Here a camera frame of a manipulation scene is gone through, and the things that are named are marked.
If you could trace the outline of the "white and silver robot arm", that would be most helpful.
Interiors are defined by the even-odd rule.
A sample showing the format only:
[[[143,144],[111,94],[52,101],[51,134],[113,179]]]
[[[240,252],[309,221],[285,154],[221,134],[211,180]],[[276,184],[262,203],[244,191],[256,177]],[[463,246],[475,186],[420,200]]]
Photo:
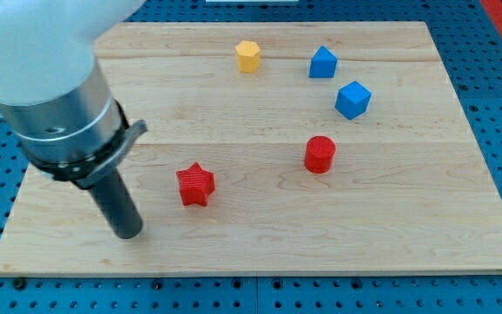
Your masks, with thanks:
[[[112,96],[96,40],[142,0],[0,0],[0,115],[33,166],[88,189],[146,130]]]

